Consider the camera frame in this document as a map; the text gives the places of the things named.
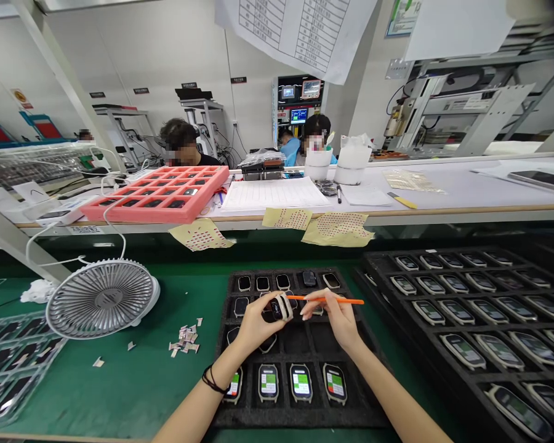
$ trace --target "blue shirt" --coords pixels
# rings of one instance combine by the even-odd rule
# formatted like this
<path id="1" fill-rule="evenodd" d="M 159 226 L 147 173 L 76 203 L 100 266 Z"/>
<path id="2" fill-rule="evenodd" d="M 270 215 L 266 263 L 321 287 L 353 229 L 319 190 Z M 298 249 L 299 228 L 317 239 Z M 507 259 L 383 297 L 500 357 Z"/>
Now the blue shirt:
<path id="1" fill-rule="evenodd" d="M 297 152 L 300 150 L 300 140 L 298 138 L 290 138 L 289 141 L 281 147 L 281 152 L 285 154 L 285 166 L 295 166 L 295 159 Z M 337 159 L 333 155 L 331 158 L 331 164 L 337 164 Z"/>

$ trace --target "pink foam tray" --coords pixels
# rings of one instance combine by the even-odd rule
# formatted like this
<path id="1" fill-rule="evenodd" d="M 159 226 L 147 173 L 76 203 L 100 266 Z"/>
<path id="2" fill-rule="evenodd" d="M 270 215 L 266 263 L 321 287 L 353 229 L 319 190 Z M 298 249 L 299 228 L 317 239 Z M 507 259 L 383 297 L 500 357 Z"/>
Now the pink foam tray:
<path id="1" fill-rule="evenodd" d="M 227 166 L 165 166 L 81 207 L 89 220 L 192 223 L 229 176 Z"/>

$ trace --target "hand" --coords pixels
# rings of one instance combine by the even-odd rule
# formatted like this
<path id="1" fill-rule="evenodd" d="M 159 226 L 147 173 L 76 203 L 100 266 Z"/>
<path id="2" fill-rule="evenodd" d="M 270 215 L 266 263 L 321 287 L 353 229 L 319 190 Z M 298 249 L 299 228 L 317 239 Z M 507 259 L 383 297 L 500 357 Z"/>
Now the hand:
<path id="1" fill-rule="evenodd" d="M 246 307 L 240 331 L 234 341 L 240 350 L 243 360 L 247 358 L 263 341 L 272 336 L 286 325 L 285 320 L 277 320 L 274 323 L 267 323 L 262 316 L 263 309 L 272 299 L 282 294 L 283 291 L 273 291 L 263 295 L 258 300 Z"/>
<path id="2" fill-rule="evenodd" d="M 317 298 L 326 298 L 326 304 L 323 301 L 312 301 Z M 344 298 L 335 294 L 330 289 L 314 291 L 306 295 L 308 300 L 302 308 L 301 315 L 303 320 L 312 317 L 312 312 L 317 306 L 323 305 L 324 310 L 328 313 L 328 320 L 331 323 L 334 336 L 339 342 L 340 347 L 349 353 L 353 347 L 358 346 L 363 341 L 357 332 L 355 324 L 355 316 L 353 315 L 353 307 L 347 303 L 339 304 L 337 298 Z"/>

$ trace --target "workbench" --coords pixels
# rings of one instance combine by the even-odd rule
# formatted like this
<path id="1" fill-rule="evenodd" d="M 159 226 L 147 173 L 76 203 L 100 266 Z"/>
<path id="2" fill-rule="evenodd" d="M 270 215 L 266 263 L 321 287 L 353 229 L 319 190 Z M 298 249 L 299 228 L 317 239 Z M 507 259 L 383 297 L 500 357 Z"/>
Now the workbench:
<path id="1" fill-rule="evenodd" d="M 383 192 L 394 191 L 402 198 L 418 206 L 408 209 L 390 199 L 390 206 L 353 206 L 344 196 L 338 204 L 336 197 L 329 197 L 330 207 L 315 208 L 313 218 L 326 211 L 361 212 L 367 214 L 365 226 L 407 226 L 458 223 L 500 223 L 554 220 L 554 192 L 513 183 L 471 172 L 471 169 L 493 168 L 504 162 L 524 161 L 533 169 L 536 161 L 554 163 L 554 153 L 447 158 L 372 163 L 364 171 L 363 180 L 375 181 Z M 445 193 L 393 190 L 381 174 L 383 170 L 404 169 L 423 172 L 427 178 Z M 329 170 L 334 177 L 335 166 Z M 236 171 L 231 176 L 241 177 Z M 262 226 L 264 210 L 226 212 L 214 208 L 204 216 L 211 218 L 220 231 L 274 229 Z M 114 223 L 123 234 L 165 233 L 172 224 Z M 35 223 L 17 225 L 27 235 L 41 229 Z M 88 221 L 82 218 L 72 226 L 98 226 L 98 234 L 114 234 L 104 221 Z M 67 227 L 51 229 L 45 236 L 67 236 Z"/>
<path id="2" fill-rule="evenodd" d="M 215 352 L 223 299 L 231 272 L 259 268 L 338 266 L 354 296 L 361 292 L 351 271 L 358 260 L 309 260 L 144 265 L 161 283 L 160 299 L 136 328 L 96 340 L 70 340 L 17 421 L 0 429 L 0 438 L 75 442 L 149 441 L 209 365 Z M 33 278 L 11 278 L 0 286 L 0 304 L 17 298 Z M 34 303 L 9 303 L 0 317 L 43 309 Z M 471 441 L 368 303 L 367 323 L 403 386 L 456 442 Z M 203 317 L 198 354 L 170 357 L 168 343 L 179 328 Z M 136 347 L 127 351 L 133 341 Z M 92 366 L 101 357 L 101 368 Z M 214 442 L 399 442 L 390 429 L 223 429 L 208 432 Z"/>

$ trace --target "tray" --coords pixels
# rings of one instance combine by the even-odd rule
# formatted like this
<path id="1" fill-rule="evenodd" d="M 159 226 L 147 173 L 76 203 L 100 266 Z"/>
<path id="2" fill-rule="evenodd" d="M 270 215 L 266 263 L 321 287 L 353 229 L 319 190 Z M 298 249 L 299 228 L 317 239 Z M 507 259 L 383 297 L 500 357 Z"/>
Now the tray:
<path id="1" fill-rule="evenodd" d="M 89 220 L 102 222 L 105 220 L 103 214 L 110 206 L 101 203 L 111 199 L 123 200 L 106 213 L 110 222 L 190 224 L 214 192 L 222 187 L 228 175 L 227 166 L 162 167 L 110 196 L 90 201 L 81 207 L 81 211 Z M 184 195 L 188 190 L 197 192 L 192 196 Z M 132 206 L 124 206 L 133 200 L 138 201 Z M 145 207 L 158 200 L 161 202 L 156 207 Z M 182 207 L 169 207 L 175 201 L 183 201 L 184 204 Z"/>
<path id="2" fill-rule="evenodd" d="M 460 252 L 470 252 L 478 258 L 482 258 L 488 264 L 486 268 L 468 266 L 467 262 L 459 257 Z M 501 265 L 491 258 L 483 255 L 483 252 L 498 252 L 503 256 L 511 259 L 512 266 Z M 448 253 L 454 258 L 460 260 L 464 264 L 463 269 L 454 269 L 444 264 L 444 269 L 424 269 L 419 257 L 423 254 L 431 254 L 438 256 L 439 253 Z M 395 258 L 399 256 L 407 256 L 420 266 L 418 271 L 406 271 L 398 266 Z M 438 249 L 438 250 L 408 250 L 408 251 L 391 251 L 391 252 L 374 252 L 364 254 L 364 264 L 367 272 L 373 278 L 378 290 L 385 296 L 389 302 L 389 306 L 385 306 L 381 299 L 377 300 L 380 311 L 387 311 L 388 316 L 393 316 L 396 313 L 395 320 L 392 324 L 401 324 L 402 328 L 395 327 L 396 331 L 401 335 L 408 336 L 412 341 L 412 350 L 419 349 L 419 354 L 428 356 L 428 359 L 422 360 L 424 365 L 429 365 L 435 368 L 439 374 L 435 377 L 438 383 L 438 389 L 443 390 L 443 386 L 439 386 L 439 380 L 443 380 L 443 384 L 448 386 L 448 398 L 455 409 L 466 408 L 470 419 L 476 419 L 477 426 L 484 429 L 487 437 L 496 438 L 497 441 L 513 441 L 513 442 L 531 442 L 533 441 L 525 433 L 521 432 L 515 425 L 511 423 L 502 413 L 500 413 L 494 404 L 488 399 L 486 394 L 491 384 L 502 385 L 515 393 L 518 397 L 528 403 L 532 408 L 544 416 L 553 426 L 554 420 L 551 416 L 542 412 L 542 408 L 529 395 L 528 391 L 522 385 L 523 382 L 538 381 L 554 387 L 554 369 L 533 361 L 524 353 L 521 348 L 514 343 L 508 336 L 508 331 L 520 331 L 529 333 L 542 340 L 548 347 L 554 350 L 551 341 L 542 332 L 544 329 L 554 329 L 554 320 L 543 315 L 539 310 L 530 305 L 523 297 L 525 295 L 543 295 L 554 301 L 554 274 L 546 269 L 539 268 L 530 261 L 512 253 L 500 249 L 496 246 L 487 247 L 463 247 L 454 249 Z M 537 272 L 545 279 L 552 283 L 550 289 L 541 289 L 527 284 L 524 280 L 518 277 L 513 271 L 518 269 L 528 269 Z M 524 284 L 524 288 L 513 290 L 497 280 L 493 273 L 496 271 L 505 272 L 511 277 L 517 279 Z M 483 292 L 470 284 L 465 278 L 465 273 L 476 272 L 483 274 L 490 279 L 497 287 L 497 292 Z M 436 278 L 446 289 L 445 295 L 432 295 L 420 290 L 420 285 L 415 280 L 417 276 L 432 276 L 436 277 L 439 274 L 453 274 L 457 276 L 470 290 L 470 293 L 453 293 L 451 288 L 443 283 L 439 278 Z M 401 293 L 390 281 L 392 276 L 403 276 L 408 279 L 414 287 L 417 288 L 418 294 L 407 296 Z M 526 305 L 539 315 L 537 322 L 522 322 L 517 318 L 509 315 L 506 310 L 501 309 L 500 305 L 493 302 L 493 298 L 509 296 L 517 299 L 520 303 Z M 510 323 L 494 325 L 485 321 L 477 315 L 474 309 L 466 302 L 469 299 L 482 298 L 493 303 L 503 313 L 510 318 Z M 428 300 L 438 311 L 442 312 L 446 318 L 446 325 L 430 325 L 427 323 L 414 309 L 412 301 Z M 475 325 L 460 325 L 454 322 L 439 305 L 440 300 L 457 300 L 475 317 Z M 452 353 L 441 342 L 439 336 L 447 333 L 457 333 L 468 341 L 486 360 L 486 369 L 469 370 L 461 362 L 454 357 Z M 495 335 L 504 341 L 525 363 L 524 371 L 506 369 L 499 364 L 496 364 L 488 354 L 480 347 L 474 339 L 474 333 L 488 333 Z"/>
<path id="3" fill-rule="evenodd" d="M 43 311 L 0 319 L 0 427 L 16 420 L 66 341 Z"/>
<path id="4" fill-rule="evenodd" d="M 313 271 L 317 285 L 307 288 L 303 284 L 302 272 Z M 241 323 L 235 318 L 234 302 L 238 297 L 256 299 L 257 277 L 268 277 L 270 290 L 276 290 L 276 276 L 289 277 L 290 289 L 296 295 L 306 295 L 314 290 L 325 288 L 322 275 L 334 273 L 340 282 L 336 292 L 354 298 L 341 273 L 336 268 L 312 269 L 276 269 L 256 270 L 231 274 L 228 280 L 227 297 L 223 306 L 222 325 L 215 349 L 216 358 L 228 346 L 226 335 L 229 330 Z M 248 292 L 238 290 L 238 278 L 249 276 L 252 289 Z M 372 394 L 351 359 L 343 351 L 332 333 L 327 314 L 313 316 L 302 321 L 299 315 L 302 305 L 294 309 L 294 318 L 277 334 L 277 342 L 267 354 L 253 352 L 242 364 L 243 385 L 241 396 L 236 405 L 222 403 L 214 418 L 216 428 L 384 428 L 390 423 L 382 407 Z M 374 352 L 388 368 L 389 365 L 371 329 L 366 325 L 360 309 L 355 308 L 355 320 L 359 334 L 367 347 Z M 345 406 L 332 402 L 325 392 L 322 374 L 323 364 L 327 362 L 339 366 L 345 374 L 348 400 Z M 291 395 L 289 368 L 291 364 L 307 365 L 314 396 L 311 404 L 295 402 Z M 274 364 L 278 370 L 279 397 L 277 402 L 261 402 L 257 390 L 258 371 L 261 364 Z"/>

